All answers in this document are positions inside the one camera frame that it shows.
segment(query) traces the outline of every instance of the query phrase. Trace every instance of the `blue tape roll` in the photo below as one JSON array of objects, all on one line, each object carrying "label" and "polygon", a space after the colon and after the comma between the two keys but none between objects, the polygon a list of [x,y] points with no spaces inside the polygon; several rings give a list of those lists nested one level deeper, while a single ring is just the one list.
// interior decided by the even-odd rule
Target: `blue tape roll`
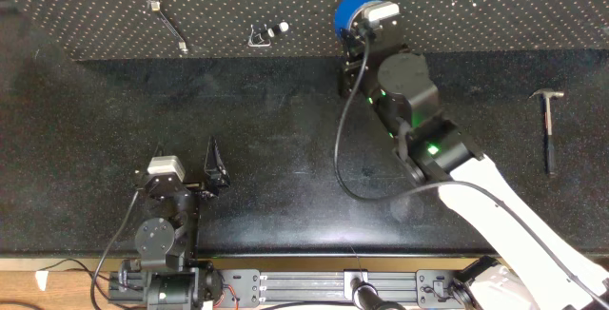
[{"label": "blue tape roll", "polygon": [[365,3],[381,0],[343,0],[334,13],[334,30],[341,38],[341,29],[349,29],[351,16]]}]

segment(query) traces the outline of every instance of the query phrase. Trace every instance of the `green light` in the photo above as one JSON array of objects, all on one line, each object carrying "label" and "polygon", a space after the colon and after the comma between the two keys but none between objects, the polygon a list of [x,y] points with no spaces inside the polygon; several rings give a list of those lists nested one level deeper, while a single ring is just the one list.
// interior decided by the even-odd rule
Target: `green light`
[{"label": "green light", "polygon": [[440,152],[440,149],[434,145],[429,144],[429,146],[427,147],[427,152],[429,152],[429,154],[431,155],[436,155],[436,153]]}]

